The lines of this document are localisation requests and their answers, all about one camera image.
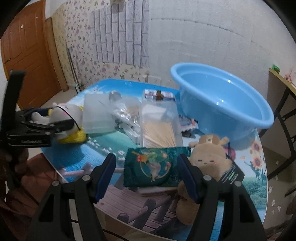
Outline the white yellow plush toy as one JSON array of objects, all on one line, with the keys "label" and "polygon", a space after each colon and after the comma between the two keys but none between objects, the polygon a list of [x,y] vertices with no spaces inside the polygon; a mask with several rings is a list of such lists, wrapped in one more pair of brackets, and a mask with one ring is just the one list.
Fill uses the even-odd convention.
[{"label": "white yellow plush toy", "polygon": [[87,140],[82,128],[83,107],[70,103],[53,103],[51,108],[37,109],[31,122],[51,126],[60,144],[83,143]]}]

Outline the green snack packet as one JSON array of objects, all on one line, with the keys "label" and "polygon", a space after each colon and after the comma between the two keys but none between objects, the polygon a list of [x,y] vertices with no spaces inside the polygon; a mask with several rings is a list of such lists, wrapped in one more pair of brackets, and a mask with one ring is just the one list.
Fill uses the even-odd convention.
[{"label": "green snack packet", "polygon": [[177,187],[180,177],[177,157],[191,156],[189,147],[128,149],[125,157],[123,185],[138,187]]}]

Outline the blue plastic basin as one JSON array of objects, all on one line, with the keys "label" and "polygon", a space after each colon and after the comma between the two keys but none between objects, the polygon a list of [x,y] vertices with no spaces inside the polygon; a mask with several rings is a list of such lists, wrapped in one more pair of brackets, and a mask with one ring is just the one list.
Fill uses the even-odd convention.
[{"label": "blue plastic basin", "polygon": [[179,108],[198,122],[200,132],[227,137],[231,142],[248,137],[274,123],[266,99],[241,78],[201,63],[178,63],[171,77],[179,86]]}]

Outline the wooden door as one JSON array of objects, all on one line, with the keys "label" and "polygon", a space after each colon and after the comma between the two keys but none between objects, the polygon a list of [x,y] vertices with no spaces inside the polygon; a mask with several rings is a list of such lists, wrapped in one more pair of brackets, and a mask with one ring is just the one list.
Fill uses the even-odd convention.
[{"label": "wooden door", "polygon": [[46,1],[24,7],[1,38],[6,75],[25,70],[18,99],[20,109],[40,107],[60,91],[69,89],[54,40],[52,19],[45,17]]}]

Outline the brown plush toy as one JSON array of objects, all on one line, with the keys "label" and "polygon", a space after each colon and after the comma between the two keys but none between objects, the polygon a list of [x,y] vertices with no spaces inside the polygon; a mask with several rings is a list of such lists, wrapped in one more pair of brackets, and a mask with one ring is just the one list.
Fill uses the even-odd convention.
[{"label": "brown plush toy", "polygon": [[[219,138],[217,135],[203,135],[197,142],[190,142],[192,149],[189,161],[193,166],[197,166],[204,175],[209,175],[219,181],[223,174],[230,169],[232,161],[226,158],[224,145],[229,143],[229,138]],[[196,204],[187,193],[183,181],[178,185],[180,200],[176,208],[176,216],[184,225],[192,225],[199,204]]]}]

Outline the clear toothpick box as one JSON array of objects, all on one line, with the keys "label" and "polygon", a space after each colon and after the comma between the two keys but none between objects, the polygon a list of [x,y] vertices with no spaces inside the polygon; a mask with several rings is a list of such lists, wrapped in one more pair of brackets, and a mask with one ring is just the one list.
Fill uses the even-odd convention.
[{"label": "clear toothpick box", "polygon": [[179,114],[174,101],[143,101],[139,116],[142,147],[183,146]]}]

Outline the translucent plastic container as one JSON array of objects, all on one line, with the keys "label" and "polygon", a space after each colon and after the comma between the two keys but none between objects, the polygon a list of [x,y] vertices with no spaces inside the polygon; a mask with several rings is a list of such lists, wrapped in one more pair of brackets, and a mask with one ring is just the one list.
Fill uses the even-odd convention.
[{"label": "translucent plastic container", "polygon": [[86,134],[111,133],[115,130],[115,120],[109,110],[107,94],[85,94],[82,128]]}]

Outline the green small box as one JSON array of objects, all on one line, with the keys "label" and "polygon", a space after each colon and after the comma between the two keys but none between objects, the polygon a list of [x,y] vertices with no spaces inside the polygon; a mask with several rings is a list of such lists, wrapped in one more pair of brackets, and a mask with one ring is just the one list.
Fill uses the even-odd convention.
[{"label": "green small box", "polygon": [[278,66],[274,65],[274,64],[272,66],[272,70],[274,70],[277,73],[280,73],[280,68]]}]

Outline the bag of cotton swabs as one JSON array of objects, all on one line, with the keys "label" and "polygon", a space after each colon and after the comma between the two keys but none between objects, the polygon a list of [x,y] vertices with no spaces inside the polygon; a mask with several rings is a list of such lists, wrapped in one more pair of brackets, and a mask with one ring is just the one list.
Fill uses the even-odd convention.
[{"label": "bag of cotton swabs", "polygon": [[121,95],[113,90],[109,93],[111,115],[115,118],[118,128],[136,144],[140,144],[139,110],[141,102],[138,98]]}]

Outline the side table with black legs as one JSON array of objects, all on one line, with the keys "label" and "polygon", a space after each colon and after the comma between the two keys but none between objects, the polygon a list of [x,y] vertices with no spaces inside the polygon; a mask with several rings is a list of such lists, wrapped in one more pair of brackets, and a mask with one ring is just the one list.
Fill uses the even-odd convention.
[{"label": "side table with black legs", "polygon": [[278,174],[280,174],[282,171],[284,171],[286,168],[288,168],[294,161],[295,161],[295,136],[291,136],[287,125],[285,124],[285,121],[287,121],[289,118],[295,116],[295,108],[292,109],[290,112],[286,113],[285,115],[281,115],[280,111],[284,107],[287,99],[289,96],[291,96],[295,100],[295,88],[292,86],[291,82],[288,82],[285,78],[283,78],[276,70],[273,68],[269,68],[269,75],[272,75],[273,77],[280,80],[285,85],[285,90],[283,92],[283,95],[280,99],[280,102],[278,103],[276,109],[273,112],[274,120],[278,119],[281,125],[281,128],[283,129],[283,132],[285,134],[285,137],[287,139],[288,147],[291,153],[291,156],[279,167],[277,167],[274,171],[269,173],[267,175],[267,180],[271,180],[272,178],[275,178]]}]

